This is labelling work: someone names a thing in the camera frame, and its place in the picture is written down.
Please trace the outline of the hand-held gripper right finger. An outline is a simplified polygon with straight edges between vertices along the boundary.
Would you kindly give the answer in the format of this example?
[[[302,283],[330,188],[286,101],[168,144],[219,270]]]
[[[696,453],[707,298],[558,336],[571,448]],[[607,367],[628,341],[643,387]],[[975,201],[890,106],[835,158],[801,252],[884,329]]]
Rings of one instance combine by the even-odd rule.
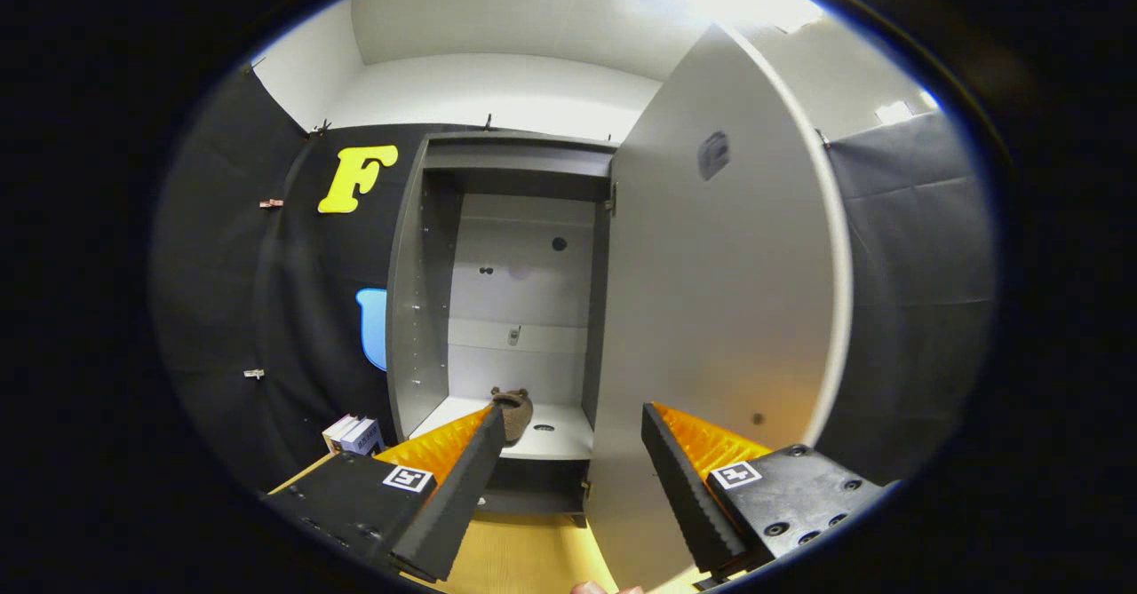
[[[644,404],[640,436],[706,581],[799,553],[896,488],[808,445],[770,449],[658,401]]]

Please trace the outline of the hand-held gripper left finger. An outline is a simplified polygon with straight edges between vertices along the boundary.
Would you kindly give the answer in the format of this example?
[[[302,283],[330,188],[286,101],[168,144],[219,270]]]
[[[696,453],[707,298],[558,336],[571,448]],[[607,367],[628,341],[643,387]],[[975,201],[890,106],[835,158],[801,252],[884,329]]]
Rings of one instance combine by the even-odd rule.
[[[370,569],[446,581],[504,444],[490,404],[382,453],[330,454],[265,504]]]

